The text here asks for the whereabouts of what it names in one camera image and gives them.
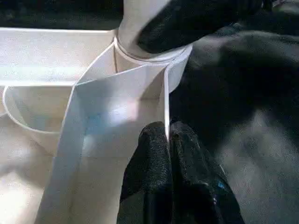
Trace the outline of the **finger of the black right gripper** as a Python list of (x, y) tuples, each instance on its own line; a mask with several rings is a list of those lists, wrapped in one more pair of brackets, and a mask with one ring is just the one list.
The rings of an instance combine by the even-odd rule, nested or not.
[(180, 48), (254, 14), (262, 0), (171, 0), (141, 30), (137, 45), (151, 54)]

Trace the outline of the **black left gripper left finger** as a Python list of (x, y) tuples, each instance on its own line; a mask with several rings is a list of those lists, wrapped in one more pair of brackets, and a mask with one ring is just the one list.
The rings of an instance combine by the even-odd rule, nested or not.
[(120, 224), (169, 224), (173, 181), (163, 122), (146, 125), (123, 176)]

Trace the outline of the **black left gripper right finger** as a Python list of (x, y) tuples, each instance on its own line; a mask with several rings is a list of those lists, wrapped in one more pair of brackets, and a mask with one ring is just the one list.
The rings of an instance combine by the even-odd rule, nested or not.
[(176, 224), (243, 223), (223, 169), (187, 124), (171, 124), (170, 154)]

